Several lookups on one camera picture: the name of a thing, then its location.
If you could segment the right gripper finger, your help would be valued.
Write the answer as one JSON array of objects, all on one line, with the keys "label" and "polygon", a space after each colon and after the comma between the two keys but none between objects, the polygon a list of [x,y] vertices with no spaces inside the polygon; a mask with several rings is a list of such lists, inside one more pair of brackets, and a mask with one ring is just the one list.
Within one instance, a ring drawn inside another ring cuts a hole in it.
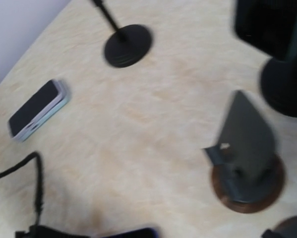
[{"label": "right gripper finger", "polygon": [[30,226],[28,231],[16,231],[15,238],[89,238],[89,236],[69,234],[47,226]]}]

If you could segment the blue phone black screen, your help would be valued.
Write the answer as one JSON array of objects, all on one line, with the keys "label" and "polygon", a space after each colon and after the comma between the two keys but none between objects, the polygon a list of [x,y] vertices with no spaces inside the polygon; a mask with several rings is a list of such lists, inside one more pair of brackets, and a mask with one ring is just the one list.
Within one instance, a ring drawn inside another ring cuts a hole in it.
[{"label": "blue phone black screen", "polygon": [[146,227],[120,234],[107,236],[108,238],[159,238],[158,232],[154,228]]}]

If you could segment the black pole phone stand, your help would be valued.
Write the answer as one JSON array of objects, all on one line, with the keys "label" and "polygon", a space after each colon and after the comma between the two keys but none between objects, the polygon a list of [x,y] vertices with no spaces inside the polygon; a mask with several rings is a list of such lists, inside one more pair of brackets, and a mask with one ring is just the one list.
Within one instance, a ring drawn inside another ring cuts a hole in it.
[{"label": "black pole phone stand", "polygon": [[297,61],[269,60],[261,71],[260,91],[275,111],[297,118]]},{"label": "black pole phone stand", "polygon": [[153,45],[150,29],[140,24],[119,27],[101,0],[92,3],[100,9],[114,31],[104,46],[106,62],[115,68],[125,68],[143,59]]}]

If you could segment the teal phone black screen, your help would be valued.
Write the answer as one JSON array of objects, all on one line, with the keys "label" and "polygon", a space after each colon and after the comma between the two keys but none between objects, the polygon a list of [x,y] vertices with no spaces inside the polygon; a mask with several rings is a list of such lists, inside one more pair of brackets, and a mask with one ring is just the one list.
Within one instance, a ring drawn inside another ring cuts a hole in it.
[{"label": "teal phone black screen", "polygon": [[237,0],[239,39],[280,61],[297,55],[297,0]]}]

